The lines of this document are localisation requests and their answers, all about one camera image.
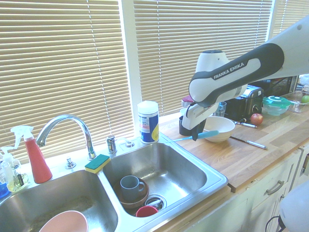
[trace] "stainless steel appliance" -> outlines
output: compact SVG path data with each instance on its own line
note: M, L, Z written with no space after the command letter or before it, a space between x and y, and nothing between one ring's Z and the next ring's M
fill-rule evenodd
M241 96L225 101L225 117L235 121L247 121L252 114L262 112L263 96L262 88L248 85Z

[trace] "green lid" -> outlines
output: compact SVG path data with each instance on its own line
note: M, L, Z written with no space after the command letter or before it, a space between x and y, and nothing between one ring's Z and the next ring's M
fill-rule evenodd
M276 107L280 107L281 109L283 109L289 106L291 102L283 97L269 96L269 97L263 98L263 104L276 106Z

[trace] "canister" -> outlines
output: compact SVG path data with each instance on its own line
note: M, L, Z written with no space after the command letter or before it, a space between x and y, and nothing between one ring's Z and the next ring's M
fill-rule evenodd
M155 101L142 101L137 105L140 121L140 140L153 144L159 140L159 107Z

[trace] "mug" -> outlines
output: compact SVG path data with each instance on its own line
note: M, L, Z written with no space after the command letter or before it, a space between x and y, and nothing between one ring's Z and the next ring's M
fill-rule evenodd
M122 197L128 201L133 202L145 188L145 184L141 182L136 176L127 175L120 181Z

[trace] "brown bowl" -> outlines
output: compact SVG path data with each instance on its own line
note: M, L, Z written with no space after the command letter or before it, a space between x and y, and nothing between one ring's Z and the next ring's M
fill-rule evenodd
M149 186L142 179L139 178L139 180L140 180L140 182L144 183L145 187L144 187L144 190L140 193L140 196L137 199L135 199L134 202L128 202L123 198L122 192L121 192L121 187L120 187L120 181L117 181L117 183L113 187L114 192L116 193L121 205L126 209L137 208L137 207L141 206L147 200L147 197L148 197L148 194L149 194Z

